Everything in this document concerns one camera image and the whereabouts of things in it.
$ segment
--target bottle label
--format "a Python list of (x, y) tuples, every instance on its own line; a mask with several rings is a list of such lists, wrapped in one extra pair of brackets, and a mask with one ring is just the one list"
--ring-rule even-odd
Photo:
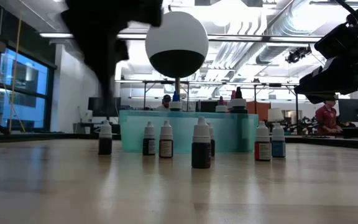
[(161, 141), (160, 151), (160, 154), (163, 157), (172, 156), (172, 141)]
[(255, 159), (271, 160), (272, 151), (270, 149), (270, 142), (255, 143)]
[(155, 154), (155, 140), (149, 140), (149, 154)]
[(285, 157), (285, 142), (272, 141), (272, 156)]

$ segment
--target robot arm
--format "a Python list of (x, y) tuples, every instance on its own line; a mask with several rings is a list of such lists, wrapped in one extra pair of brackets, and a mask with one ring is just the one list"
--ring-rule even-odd
[[(342, 0), (336, 1), (346, 5)], [(352, 11), (347, 22), (325, 35), (315, 48), (327, 58), (327, 62), (324, 68), (319, 67), (303, 77), (295, 92), (306, 95), (312, 103), (320, 103), (335, 93), (346, 95), (357, 91), (358, 10)]]

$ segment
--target white sphere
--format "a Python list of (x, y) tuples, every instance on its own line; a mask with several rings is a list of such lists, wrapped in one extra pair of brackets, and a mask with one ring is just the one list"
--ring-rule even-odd
[(154, 69), (171, 78), (195, 73), (208, 53), (204, 26), (185, 12), (168, 12), (162, 25), (152, 27), (146, 37), (146, 53)]

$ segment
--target desk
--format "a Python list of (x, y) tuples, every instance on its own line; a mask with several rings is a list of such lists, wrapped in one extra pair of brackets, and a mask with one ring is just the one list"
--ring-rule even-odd
[(342, 139), (330, 136), (328, 138), (314, 138), (306, 136), (285, 136), (286, 143), (317, 144), (321, 146), (348, 147), (358, 149), (358, 139)]
[(111, 156), (95, 156), (97, 148), (0, 144), (0, 223), (358, 224), (357, 149), (288, 144), (285, 159), (224, 153), (192, 169), (190, 153), (159, 159), (114, 141)]

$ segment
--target lamp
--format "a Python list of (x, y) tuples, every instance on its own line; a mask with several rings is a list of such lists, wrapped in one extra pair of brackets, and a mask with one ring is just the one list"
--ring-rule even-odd
[(268, 121), (276, 122), (284, 120), (283, 113), (280, 108), (272, 108), (267, 111)]

